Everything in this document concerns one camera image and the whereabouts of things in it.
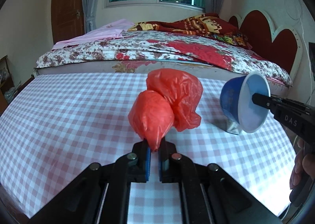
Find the right human hand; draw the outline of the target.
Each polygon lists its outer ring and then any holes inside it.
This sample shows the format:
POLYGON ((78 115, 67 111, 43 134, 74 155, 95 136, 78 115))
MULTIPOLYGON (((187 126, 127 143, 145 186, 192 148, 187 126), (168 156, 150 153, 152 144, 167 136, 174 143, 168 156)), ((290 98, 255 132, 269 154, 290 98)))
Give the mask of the right human hand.
POLYGON ((304 140, 300 136, 295 136, 294 143, 298 145, 299 152, 296 154, 295 165, 289 180, 290 189, 294 189, 300 183, 303 172, 308 174, 313 181, 315 176, 314 155, 304 153, 304 140))

